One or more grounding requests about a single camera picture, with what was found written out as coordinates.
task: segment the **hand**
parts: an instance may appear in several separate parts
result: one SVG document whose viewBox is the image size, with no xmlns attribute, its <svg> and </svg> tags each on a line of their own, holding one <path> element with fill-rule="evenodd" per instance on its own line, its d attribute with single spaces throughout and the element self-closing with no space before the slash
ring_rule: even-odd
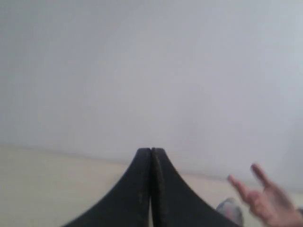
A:
<svg viewBox="0 0 303 227">
<path fill-rule="evenodd" d="M 237 190 L 250 212 L 268 227 L 303 227 L 303 218 L 288 196 L 256 164 L 251 166 L 253 173 L 261 181 L 264 190 L 249 189 L 245 184 L 229 176 L 228 180 Z"/>
</svg>

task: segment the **black curved edge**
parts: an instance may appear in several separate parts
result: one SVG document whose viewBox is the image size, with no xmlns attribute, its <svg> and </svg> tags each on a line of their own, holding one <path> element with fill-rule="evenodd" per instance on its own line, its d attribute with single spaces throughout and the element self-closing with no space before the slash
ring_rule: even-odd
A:
<svg viewBox="0 0 303 227">
<path fill-rule="evenodd" d="M 138 149 L 117 184 L 96 205 L 65 227 L 147 227 L 151 150 Z"/>
<path fill-rule="evenodd" d="M 151 150 L 151 209 L 155 227 L 238 227 L 181 178 L 164 149 Z"/>
</svg>

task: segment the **black object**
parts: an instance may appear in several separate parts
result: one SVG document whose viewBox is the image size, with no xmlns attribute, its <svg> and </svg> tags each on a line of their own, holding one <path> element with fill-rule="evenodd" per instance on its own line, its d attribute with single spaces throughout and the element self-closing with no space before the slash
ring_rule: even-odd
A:
<svg viewBox="0 0 303 227">
<path fill-rule="evenodd" d="M 141 148 L 118 183 L 65 227 L 147 227 L 151 150 Z"/>
<path fill-rule="evenodd" d="M 151 160 L 151 208 L 155 227 L 238 227 L 185 183 L 164 149 L 153 148 Z"/>
</svg>

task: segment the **white background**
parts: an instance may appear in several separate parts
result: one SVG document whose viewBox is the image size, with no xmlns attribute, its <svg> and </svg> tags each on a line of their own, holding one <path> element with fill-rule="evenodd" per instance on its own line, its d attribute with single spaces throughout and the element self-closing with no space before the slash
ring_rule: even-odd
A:
<svg viewBox="0 0 303 227">
<path fill-rule="evenodd" d="M 0 142 L 303 189 L 300 0 L 5 0 Z"/>
</svg>

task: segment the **beige surface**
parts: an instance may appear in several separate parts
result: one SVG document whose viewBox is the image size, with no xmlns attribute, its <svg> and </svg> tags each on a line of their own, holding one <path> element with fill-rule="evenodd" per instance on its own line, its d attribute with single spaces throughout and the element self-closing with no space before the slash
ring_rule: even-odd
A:
<svg viewBox="0 0 303 227">
<path fill-rule="evenodd" d="M 0 146 L 0 226 L 59 227 L 81 214 L 117 182 L 127 165 Z M 236 197 L 226 183 L 184 175 L 212 206 Z M 303 204 L 301 194 L 292 194 Z M 259 226 L 244 207 L 247 227 Z"/>
</svg>

